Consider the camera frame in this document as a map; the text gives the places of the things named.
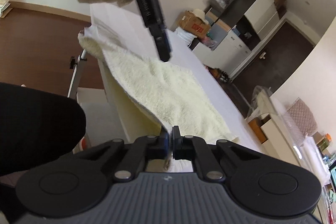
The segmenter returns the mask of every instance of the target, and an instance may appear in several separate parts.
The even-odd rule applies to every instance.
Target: fluffy towel
[[[178,125],[182,136],[199,136],[207,143],[236,139],[191,71],[137,56],[118,46],[118,37],[99,26],[86,28],[79,42],[107,65],[129,98],[168,132]]]

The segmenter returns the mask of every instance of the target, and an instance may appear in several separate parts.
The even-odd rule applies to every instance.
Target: drawer
[[[274,0],[256,0],[245,12],[245,16],[251,25],[254,26],[272,5],[274,5]]]
[[[266,35],[269,34],[269,32],[274,28],[274,26],[279,22],[279,15],[278,12],[276,12],[272,18],[266,23],[266,25],[258,32],[258,36],[260,40],[263,40]]]
[[[227,34],[227,39],[230,43],[236,47],[239,51],[246,53],[247,55],[250,54],[250,49],[246,46],[246,44],[239,38],[238,35],[235,34],[233,30],[230,30]]]
[[[274,16],[276,12],[277,9],[275,8],[274,3],[272,3],[269,7],[266,8],[266,10],[263,11],[263,13],[260,15],[259,18],[254,17],[253,22],[250,21],[250,18],[248,17],[246,18],[250,21],[255,32],[258,33],[266,25],[266,23]]]

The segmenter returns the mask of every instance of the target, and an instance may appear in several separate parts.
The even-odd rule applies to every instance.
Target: dark floor
[[[236,108],[238,108],[239,112],[244,116],[244,118],[246,118],[250,106],[247,103],[247,101],[243,98],[243,96],[240,94],[236,86],[232,83],[224,83],[221,80],[218,79],[216,80],[222,87],[222,89],[225,91],[225,93],[229,96],[231,101],[235,104]]]
[[[71,56],[82,48],[77,35],[90,23],[43,12],[14,8],[0,20],[0,82],[66,96],[73,71]],[[81,87],[103,88],[97,60],[88,62]]]
[[[254,88],[264,86],[275,92],[295,72],[313,50],[313,45],[290,23],[281,28],[260,53],[234,78],[233,84],[248,102]]]

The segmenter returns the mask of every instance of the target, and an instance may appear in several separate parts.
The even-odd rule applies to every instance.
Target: white cabinet
[[[267,31],[270,31],[277,23],[276,16],[274,16],[276,13],[274,0],[256,0],[245,12],[245,17],[251,23],[256,33],[261,33],[259,37],[262,40],[267,35]]]
[[[212,52],[212,50],[206,45],[199,42],[193,49],[193,53],[196,55],[198,60],[205,64],[206,57]]]
[[[214,51],[202,43],[198,43],[193,52],[203,64],[211,68],[220,68],[227,74],[233,72],[251,53],[232,30],[228,32]]]

